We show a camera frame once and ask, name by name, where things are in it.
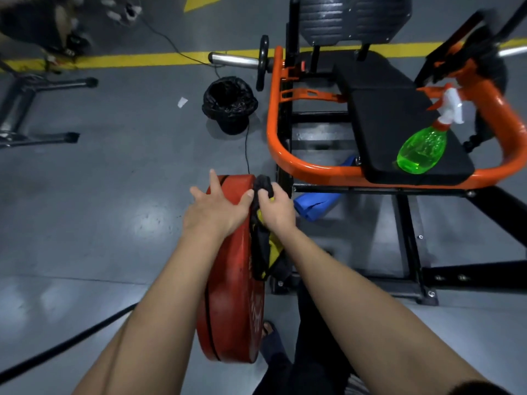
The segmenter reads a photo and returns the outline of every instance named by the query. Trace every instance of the yellow line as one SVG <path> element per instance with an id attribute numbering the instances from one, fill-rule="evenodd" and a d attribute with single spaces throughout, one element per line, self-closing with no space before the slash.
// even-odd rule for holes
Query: yellow line
<path id="1" fill-rule="evenodd" d="M 436 49 L 441 43 L 399 43 L 399 44 L 379 44 L 372 45 L 371 50 L 376 51 L 387 58 L 404 57 L 424 57 Z M 527 38 L 519 38 L 508 41 L 503 45 L 504 48 L 518 47 L 527 45 Z M 327 50 L 352 50 L 359 46 L 333 46 L 322 47 L 322 51 Z M 310 51 L 310 47 L 302 47 L 300 51 Z M 222 53 L 241 55 L 246 57 L 258 58 L 258 50 L 229 50 L 219 51 Z M 208 64 L 209 52 L 185 52 L 190 58 Z M 274 50 L 269 50 L 269 56 L 274 55 Z M 18 71 L 43 70 L 42 59 L 17 59 L 7 61 Z M 104 55 L 99 57 L 83 57 L 75 63 L 66 62 L 61 64 L 63 69 L 98 69 L 98 68 L 127 68 L 141 66 L 172 66 L 172 65 L 196 65 L 199 62 L 185 58 L 183 55 L 170 53 L 155 54 L 132 54 L 132 55 Z"/>

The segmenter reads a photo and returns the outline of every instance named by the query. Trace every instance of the green spray bottle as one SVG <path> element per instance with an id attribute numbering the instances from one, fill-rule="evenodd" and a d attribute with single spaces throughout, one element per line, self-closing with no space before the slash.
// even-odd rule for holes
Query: green spray bottle
<path id="1" fill-rule="evenodd" d="M 459 92 L 448 83 L 443 98 L 429 109 L 441 116 L 430 127 L 406 140 L 397 155 L 397 164 L 408 173 L 422 174 L 433 168 L 446 148 L 446 132 L 453 123 L 463 123 L 462 101 Z"/>

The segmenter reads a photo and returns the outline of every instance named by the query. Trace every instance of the trash bin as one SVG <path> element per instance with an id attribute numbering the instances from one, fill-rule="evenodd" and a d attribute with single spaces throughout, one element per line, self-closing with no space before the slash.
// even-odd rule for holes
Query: trash bin
<path id="1" fill-rule="evenodd" d="M 247 83 L 235 76 L 213 82 L 203 94 L 201 109 L 209 119 L 216 120 L 229 135 L 240 134 L 249 125 L 249 115 L 258 108 L 258 100 Z"/>

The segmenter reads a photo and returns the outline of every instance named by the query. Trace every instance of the gray floor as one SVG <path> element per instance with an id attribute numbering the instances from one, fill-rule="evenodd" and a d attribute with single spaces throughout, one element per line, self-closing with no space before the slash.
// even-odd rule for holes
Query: gray floor
<path id="1" fill-rule="evenodd" d="M 272 22 L 262 13 L 264 0 L 222 0 L 186 15 L 178 9 L 184 0 L 144 2 L 145 16 L 177 39 L 182 50 L 255 48 L 266 30 L 271 44 L 284 39 L 284 0 L 265 0 L 267 10 L 274 13 Z M 395 41 L 438 41 L 476 6 L 499 4 L 501 11 L 509 13 L 520 2 L 415 0 L 414 17 Z M 170 51 L 163 39 L 144 27 L 115 27 L 98 19 L 100 12 L 94 1 L 86 10 L 96 53 Z M 230 21 L 229 16 L 236 16 L 237 21 Z M 522 26 L 517 35 L 526 33 Z M 27 50 L 7 43 L 0 52 L 27 56 Z M 522 73 L 526 61 L 526 57 L 508 60 L 512 78 L 508 98 L 524 119 L 526 83 Z M 423 60 L 392 62 L 413 77 Z M 251 85 L 256 80 L 248 71 L 222 68 L 220 73 L 237 75 Z M 39 95 L 26 128 L 33 132 L 77 131 L 80 142 L 2 151 L 0 370 L 140 299 L 175 246 L 181 216 L 190 201 L 188 187 L 205 188 L 210 167 L 228 174 L 247 169 L 244 135 L 227 137 L 201 113 L 202 95 L 215 79 L 214 70 L 178 66 L 66 75 L 93 75 L 100 80 L 100 87 Z M 2 91 L 9 81 L 6 76 L 0 78 Z M 181 97 L 189 102 L 180 109 L 177 102 Z M 250 169 L 273 175 L 264 129 L 268 93 L 257 97 L 260 107 L 251 117 L 248 137 Z M 318 107 L 308 103 L 297 106 L 304 110 Z M 466 124 L 455 129 L 460 140 L 473 130 L 469 107 L 465 119 Z M 497 143 L 483 145 L 473 157 L 478 167 L 497 164 Z M 502 185 L 527 201 L 525 178 L 523 171 Z M 525 258 L 525 248 L 466 200 L 420 197 L 418 204 L 432 264 Z M 325 219 L 302 222 L 301 228 L 320 245 L 331 248 L 343 263 L 393 275 L 405 270 L 388 197 L 349 196 Z M 488 378 L 517 395 L 527 393 L 522 368 L 527 365 L 526 298 L 441 291 L 439 299 L 439 307 L 406 305 Z M 275 321 L 288 353 L 293 355 L 298 328 L 295 298 L 268 296 L 266 316 Z M 0 387 L 0 394 L 70 393 L 118 326 L 115 323 Z M 265 368 L 261 359 L 255 365 L 209 362 L 195 342 L 183 393 L 249 394 Z"/>

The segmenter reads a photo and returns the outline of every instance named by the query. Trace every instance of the red weight plate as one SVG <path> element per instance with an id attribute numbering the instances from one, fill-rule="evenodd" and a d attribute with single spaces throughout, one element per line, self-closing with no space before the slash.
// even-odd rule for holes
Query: red weight plate
<path id="1" fill-rule="evenodd" d="M 219 178 L 225 197 L 233 204 L 254 182 L 253 175 Z M 223 241 L 199 307 L 198 338 L 210 360 L 253 363 L 258 356 L 265 283 L 253 279 L 250 249 L 247 218 Z"/>

